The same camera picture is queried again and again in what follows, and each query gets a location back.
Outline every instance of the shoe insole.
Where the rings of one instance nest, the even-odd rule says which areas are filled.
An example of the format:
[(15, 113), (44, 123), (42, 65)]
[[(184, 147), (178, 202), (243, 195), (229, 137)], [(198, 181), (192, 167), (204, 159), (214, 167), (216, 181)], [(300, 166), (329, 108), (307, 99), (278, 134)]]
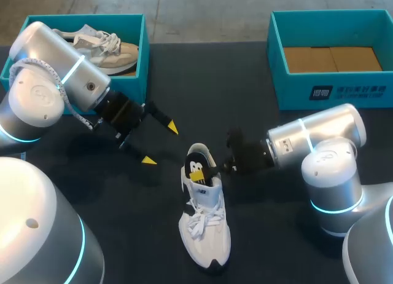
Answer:
[[(210, 164), (208, 158), (200, 152), (190, 153), (185, 158), (184, 171), (185, 171), (185, 176), (187, 178), (190, 178), (191, 172), (197, 172), (198, 170), (202, 170), (202, 168), (209, 168), (209, 167)], [(197, 181), (197, 183), (204, 184), (209, 187), (212, 186), (211, 178), (202, 179), (200, 181)]]

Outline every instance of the shoe logo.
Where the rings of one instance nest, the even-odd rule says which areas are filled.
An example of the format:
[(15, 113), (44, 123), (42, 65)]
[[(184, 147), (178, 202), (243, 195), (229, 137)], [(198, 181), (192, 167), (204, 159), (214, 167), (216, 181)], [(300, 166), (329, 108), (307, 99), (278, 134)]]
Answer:
[(191, 161), (190, 168), (191, 168), (191, 172), (198, 172), (198, 171), (202, 170), (203, 167), (202, 167), (202, 164), (200, 164), (199, 162), (195, 163), (194, 161)]

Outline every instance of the beige sneaker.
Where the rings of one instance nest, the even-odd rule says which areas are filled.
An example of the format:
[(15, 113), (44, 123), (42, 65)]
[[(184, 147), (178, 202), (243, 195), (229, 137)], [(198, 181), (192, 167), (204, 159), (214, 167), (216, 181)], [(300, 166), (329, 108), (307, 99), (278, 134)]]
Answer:
[(69, 33), (53, 29), (63, 39), (73, 39), (72, 45), (107, 75), (115, 75), (132, 68), (138, 61), (139, 47), (121, 42), (115, 33), (94, 30), (85, 25)]

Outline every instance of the robot screw hole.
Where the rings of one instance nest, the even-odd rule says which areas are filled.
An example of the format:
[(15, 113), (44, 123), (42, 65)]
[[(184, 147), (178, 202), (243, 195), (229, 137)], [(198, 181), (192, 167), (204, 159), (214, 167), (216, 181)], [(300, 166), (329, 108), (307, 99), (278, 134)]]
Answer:
[(96, 89), (96, 85), (94, 83), (92, 83), (92, 82), (89, 82), (87, 84), (87, 89), (93, 91), (94, 89)]
[(38, 222), (34, 218), (29, 218), (26, 220), (26, 225), (30, 229), (37, 229), (39, 227)]

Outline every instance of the concrete floor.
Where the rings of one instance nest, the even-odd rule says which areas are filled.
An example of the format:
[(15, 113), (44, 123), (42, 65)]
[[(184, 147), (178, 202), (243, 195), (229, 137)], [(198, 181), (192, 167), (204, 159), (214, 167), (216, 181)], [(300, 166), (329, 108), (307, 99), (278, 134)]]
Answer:
[(27, 15), (140, 14), (151, 42), (265, 40), (272, 10), (383, 8), (393, 0), (0, 0), (0, 45)]

